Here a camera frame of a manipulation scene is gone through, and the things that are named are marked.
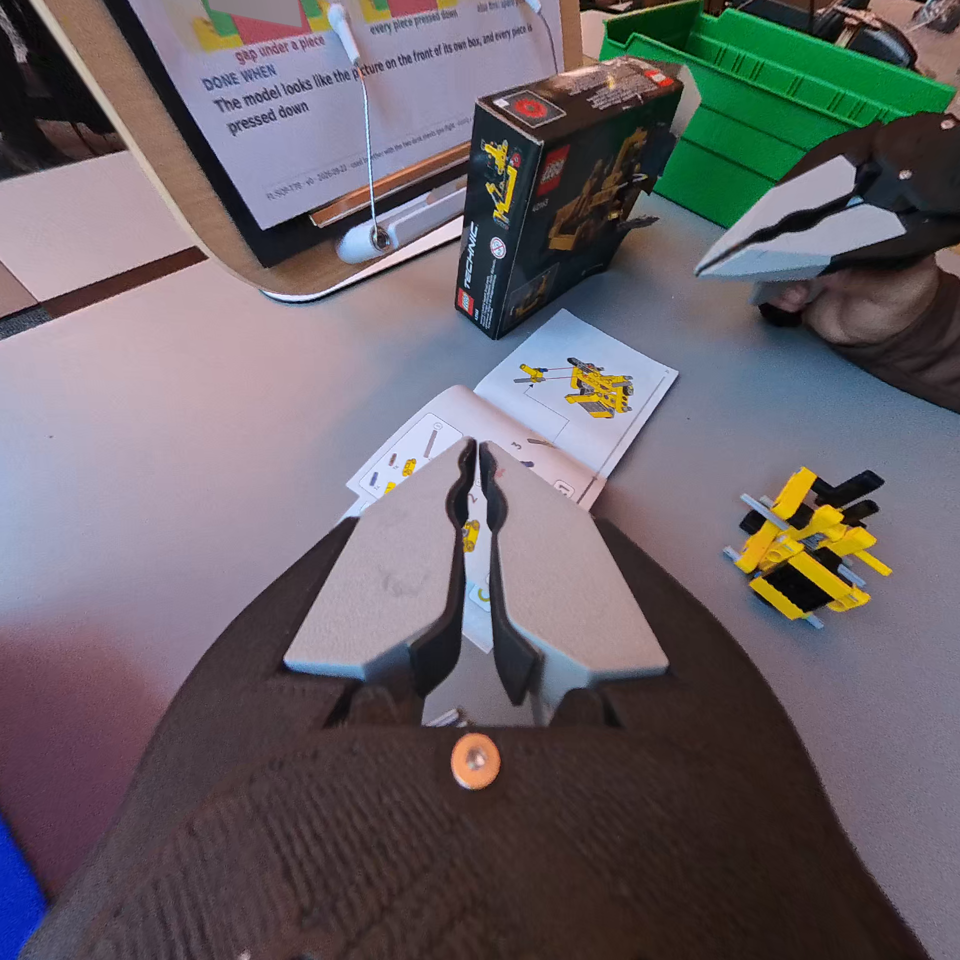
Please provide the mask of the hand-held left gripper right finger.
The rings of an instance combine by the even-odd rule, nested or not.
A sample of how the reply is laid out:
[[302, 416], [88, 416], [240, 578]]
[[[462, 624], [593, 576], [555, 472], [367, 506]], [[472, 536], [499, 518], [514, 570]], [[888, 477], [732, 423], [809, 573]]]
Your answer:
[[494, 662], [510, 702], [661, 676], [668, 658], [592, 515], [480, 445]]

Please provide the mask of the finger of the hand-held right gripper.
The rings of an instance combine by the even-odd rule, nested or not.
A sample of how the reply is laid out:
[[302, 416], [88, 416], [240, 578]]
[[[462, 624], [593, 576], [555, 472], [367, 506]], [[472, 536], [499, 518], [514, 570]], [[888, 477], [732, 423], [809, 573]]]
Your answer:
[[800, 231], [750, 238], [712, 250], [698, 277], [718, 280], [803, 280], [818, 276], [840, 255], [906, 234], [901, 218], [875, 206], [848, 206]]
[[857, 166], [838, 155], [774, 186], [713, 244], [701, 261], [711, 251], [722, 253], [751, 238], [806, 230], [844, 210], [855, 193], [857, 176]]

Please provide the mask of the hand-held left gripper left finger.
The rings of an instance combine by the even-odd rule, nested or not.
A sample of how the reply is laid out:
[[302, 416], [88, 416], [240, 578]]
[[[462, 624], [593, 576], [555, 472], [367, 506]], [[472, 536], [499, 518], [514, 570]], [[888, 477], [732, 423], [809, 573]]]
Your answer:
[[284, 655], [288, 669], [415, 694], [450, 675], [475, 456], [473, 438], [456, 441], [356, 519]]

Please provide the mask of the yellow black lego model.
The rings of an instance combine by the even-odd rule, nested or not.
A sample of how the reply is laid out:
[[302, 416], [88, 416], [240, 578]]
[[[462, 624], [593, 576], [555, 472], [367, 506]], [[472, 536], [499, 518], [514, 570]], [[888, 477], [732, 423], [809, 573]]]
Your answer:
[[739, 549], [726, 546], [724, 555], [766, 606], [822, 630], [822, 611], [844, 614], [871, 601], [853, 561], [881, 577], [892, 574], [873, 554], [878, 540], [866, 526], [880, 510], [870, 495], [883, 485], [872, 470], [831, 484], [803, 467], [773, 498], [743, 493], [749, 510], [739, 529], [746, 539]]

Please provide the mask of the person's right forearm brown sleeve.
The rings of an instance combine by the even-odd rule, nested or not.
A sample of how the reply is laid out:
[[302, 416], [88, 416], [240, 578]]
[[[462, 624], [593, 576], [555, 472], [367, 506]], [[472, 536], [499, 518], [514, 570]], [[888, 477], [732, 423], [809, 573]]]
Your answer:
[[938, 270], [925, 311], [905, 329], [877, 343], [835, 344], [854, 366], [907, 394], [959, 412], [959, 279]]

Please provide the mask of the lego instruction booklet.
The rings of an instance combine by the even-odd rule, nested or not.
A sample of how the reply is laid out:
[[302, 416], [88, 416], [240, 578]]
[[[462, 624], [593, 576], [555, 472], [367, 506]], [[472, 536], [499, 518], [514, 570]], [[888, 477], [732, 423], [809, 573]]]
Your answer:
[[357, 517], [468, 436], [492, 442], [583, 510], [678, 377], [559, 310], [474, 388], [449, 387], [348, 480]]

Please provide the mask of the black lego box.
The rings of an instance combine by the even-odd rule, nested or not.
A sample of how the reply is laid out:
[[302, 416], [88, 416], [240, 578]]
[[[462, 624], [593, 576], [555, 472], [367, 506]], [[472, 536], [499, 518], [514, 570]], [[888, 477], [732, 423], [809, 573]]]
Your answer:
[[454, 307], [498, 340], [605, 271], [676, 143], [675, 62], [622, 54], [477, 100]]

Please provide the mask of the person's right hand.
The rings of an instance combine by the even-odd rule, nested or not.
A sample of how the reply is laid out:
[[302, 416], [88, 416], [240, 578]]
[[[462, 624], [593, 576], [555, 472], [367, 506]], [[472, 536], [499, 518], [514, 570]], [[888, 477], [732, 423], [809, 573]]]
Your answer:
[[847, 269], [791, 283], [768, 304], [801, 315], [801, 323], [829, 344], [873, 345], [917, 320], [933, 302], [940, 278], [931, 255], [904, 269]]

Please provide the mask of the green plastic bin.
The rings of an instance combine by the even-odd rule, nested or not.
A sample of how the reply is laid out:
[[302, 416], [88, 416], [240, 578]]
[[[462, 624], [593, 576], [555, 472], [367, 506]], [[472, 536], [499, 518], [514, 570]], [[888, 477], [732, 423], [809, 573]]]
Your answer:
[[700, 104], [655, 192], [729, 227], [810, 149], [875, 121], [945, 112], [955, 88], [745, 12], [674, 2], [606, 20], [602, 61], [686, 66]]

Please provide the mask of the white page holder base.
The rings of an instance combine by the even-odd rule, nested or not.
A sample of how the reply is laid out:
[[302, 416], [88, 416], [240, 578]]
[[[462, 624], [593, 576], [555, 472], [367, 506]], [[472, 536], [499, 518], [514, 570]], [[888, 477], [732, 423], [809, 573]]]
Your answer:
[[408, 246], [461, 217], [467, 177], [461, 176], [349, 229], [336, 245], [348, 264], [365, 263]]

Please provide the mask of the wooden document stand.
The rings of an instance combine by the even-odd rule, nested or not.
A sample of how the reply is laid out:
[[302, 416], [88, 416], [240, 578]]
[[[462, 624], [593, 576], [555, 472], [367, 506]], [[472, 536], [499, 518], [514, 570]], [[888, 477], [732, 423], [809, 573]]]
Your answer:
[[[559, 1], [562, 62], [556, 72], [583, 62], [577, 2]], [[336, 245], [344, 234], [437, 187], [467, 174], [474, 124], [458, 146], [383, 181], [367, 160], [366, 189], [267, 230], [249, 230], [229, 209], [185, 138], [169, 103], [144, 67], [112, 11], [114, 2], [31, 2], [42, 22], [88, 84], [108, 119], [198, 246], [238, 279], [280, 302], [318, 299], [358, 276], [393, 266], [455, 236], [463, 215], [394, 253], [360, 264], [342, 261]]]

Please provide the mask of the blue object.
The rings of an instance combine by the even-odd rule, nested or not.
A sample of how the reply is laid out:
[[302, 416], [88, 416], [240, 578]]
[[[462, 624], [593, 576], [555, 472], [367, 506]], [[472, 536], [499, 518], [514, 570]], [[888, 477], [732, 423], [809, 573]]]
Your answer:
[[17, 959], [41, 925], [46, 899], [24, 854], [1, 819], [1, 958]]

